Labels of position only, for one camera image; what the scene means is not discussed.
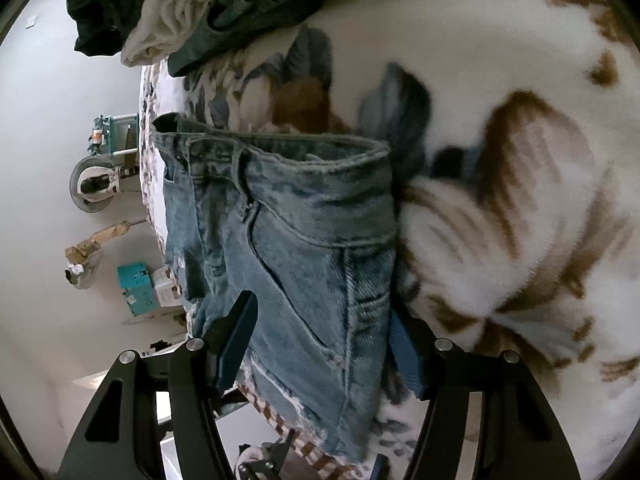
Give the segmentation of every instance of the white box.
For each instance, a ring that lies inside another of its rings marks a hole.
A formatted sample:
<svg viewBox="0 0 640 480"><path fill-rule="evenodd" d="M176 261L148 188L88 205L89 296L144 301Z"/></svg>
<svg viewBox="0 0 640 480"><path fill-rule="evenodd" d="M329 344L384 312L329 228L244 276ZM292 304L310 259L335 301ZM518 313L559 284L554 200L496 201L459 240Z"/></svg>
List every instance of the white box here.
<svg viewBox="0 0 640 480"><path fill-rule="evenodd" d="M156 270L151 276L154 284L154 292L160 306L181 306L180 290L169 267L164 266Z"/></svg>

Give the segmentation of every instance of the pocket seam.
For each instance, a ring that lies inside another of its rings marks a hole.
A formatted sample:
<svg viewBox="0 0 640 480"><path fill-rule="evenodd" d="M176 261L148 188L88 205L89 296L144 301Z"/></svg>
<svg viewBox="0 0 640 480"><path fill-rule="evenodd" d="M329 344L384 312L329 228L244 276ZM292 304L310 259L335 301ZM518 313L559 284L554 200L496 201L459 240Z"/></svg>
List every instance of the pocket seam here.
<svg viewBox="0 0 640 480"><path fill-rule="evenodd" d="M278 220L279 225L285 228L289 233L294 235L296 238L298 238L300 241L304 242L305 244L313 245L315 247L322 247L322 248L329 248L329 249L347 249L347 248L354 248L354 247L366 247L370 245L385 244L388 241L396 238L396 232L393 231L393 232L390 232L389 234L385 234L376 238L366 238L364 240L356 240L352 242L323 242L322 240L316 240L315 238L310 238L306 235L303 235L299 231L295 230L292 226L290 226L284 220L284 218L282 218L277 213L277 211L275 211L268 204L265 204L264 202L260 202L260 201L255 201L255 202L267 208L273 214L275 219Z"/></svg>
<svg viewBox="0 0 640 480"><path fill-rule="evenodd" d="M274 277L273 273L271 272L271 269L264 263L264 260L260 257L260 254L258 254L258 251L256 251L254 241L253 241L254 224L255 224L255 219L257 219L258 217L260 206L263 204L261 202L254 202L254 204L255 204L254 210L250 213L250 216L246 220L247 228L245 231L246 242L249 248L251 249L252 254L254 255L256 261L258 262L262 270L267 273L269 279L273 282L273 285L276 286L280 294L283 295L290 311L293 313L293 316L298 320L298 322L302 326L303 331L308 335L309 339L311 339L314 345L319 349L319 351L322 352L322 354L324 354L327 357L327 359L330 362L332 362L337 367L344 368L345 366L344 358L334 350L331 350L327 345L325 345L324 342L322 342L322 340L311 329L308 323L304 319L302 319L299 313L297 313L286 291L283 290L282 286L280 285L278 280Z"/></svg>

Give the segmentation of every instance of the blue gripper pad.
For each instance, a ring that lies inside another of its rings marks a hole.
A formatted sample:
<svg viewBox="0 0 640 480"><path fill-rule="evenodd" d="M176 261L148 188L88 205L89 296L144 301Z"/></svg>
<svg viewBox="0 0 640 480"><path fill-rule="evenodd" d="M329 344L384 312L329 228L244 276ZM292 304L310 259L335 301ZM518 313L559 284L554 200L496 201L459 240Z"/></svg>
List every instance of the blue gripper pad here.
<svg viewBox="0 0 640 480"><path fill-rule="evenodd" d="M395 310L391 311L389 346L398 365L404 386L411 390L418 399L424 400L427 393L424 361Z"/></svg>
<svg viewBox="0 0 640 480"><path fill-rule="evenodd" d="M247 290L242 291L227 319L234 325L218 356L218 378L214 387L220 394L233 386L249 340L254 333L255 323L258 321L258 299L255 294Z"/></svg>
<svg viewBox="0 0 640 480"><path fill-rule="evenodd" d="M378 453L369 480L388 480L389 470L389 458Z"/></svg>

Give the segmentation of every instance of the white towel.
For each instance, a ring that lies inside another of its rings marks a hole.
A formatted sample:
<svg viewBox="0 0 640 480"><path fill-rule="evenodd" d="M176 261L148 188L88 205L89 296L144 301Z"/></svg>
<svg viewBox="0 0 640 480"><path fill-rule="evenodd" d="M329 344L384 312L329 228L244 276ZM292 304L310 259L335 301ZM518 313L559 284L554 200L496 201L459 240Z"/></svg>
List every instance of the white towel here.
<svg viewBox="0 0 640 480"><path fill-rule="evenodd" d="M140 20L122 47L125 66L150 65L176 52L213 0L145 0Z"/></svg>

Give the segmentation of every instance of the metal screw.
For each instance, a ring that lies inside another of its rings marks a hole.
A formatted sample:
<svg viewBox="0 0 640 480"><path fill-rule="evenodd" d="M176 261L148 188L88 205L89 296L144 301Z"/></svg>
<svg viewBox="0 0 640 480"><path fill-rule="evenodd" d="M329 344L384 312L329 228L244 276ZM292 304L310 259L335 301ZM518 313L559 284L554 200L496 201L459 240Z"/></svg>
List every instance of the metal screw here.
<svg viewBox="0 0 640 480"><path fill-rule="evenodd" d="M136 358L136 353L133 350L126 350L122 354L120 354L120 362L124 365L128 365L133 359Z"/></svg>
<svg viewBox="0 0 640 480"><path fill-rule="evenodd" d="M516 364L520 360L520 356L513 350L507 350L504 354L502 354L502 358L512 365Z"/></svg>
<svg viewBox="0 0 640 480"><path fill-rule="evenodd" d="M448 352L453 348L453 343L448 339L440 338L436 339L435 347L441 352Z"/></svg>
<svg viewBox="0 0 640 480"><path fill-rule="evenodd" d="M200 350L204 346L204 341L202 339L189 339L187 341L187 350L191 350L195 352L196 350Z"/></svg>

